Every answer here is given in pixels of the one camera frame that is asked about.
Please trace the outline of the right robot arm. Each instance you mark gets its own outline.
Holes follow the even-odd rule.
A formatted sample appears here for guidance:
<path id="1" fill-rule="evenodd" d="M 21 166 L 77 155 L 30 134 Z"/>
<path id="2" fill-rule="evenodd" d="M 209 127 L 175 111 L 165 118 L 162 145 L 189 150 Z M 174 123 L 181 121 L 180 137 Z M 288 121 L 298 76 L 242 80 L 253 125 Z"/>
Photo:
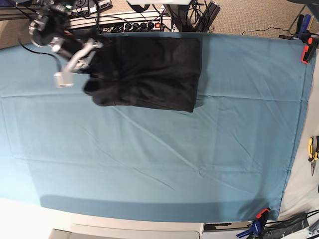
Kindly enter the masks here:
<path id="1" fill-rule="evenodd" d="M 94 10 L 88 8 L 88 12 L 96 14 L 93 26 L 83 33 L 73 34 L 66 27 L 73 10 L 78 8 L 76 1 L 47 0 L 37 17 L 30 21 L 28 29 L 34 45 L 50 46 L 54 54 L 33 51 L 25 46 L 23 48 L 54 58 L 57 65 L 55 77 L 72 76 L 74 73 L 103 75 L 103 41 L 98 36 L 101 7 L 97 0 L 93 1 L 92 7 Z"/>

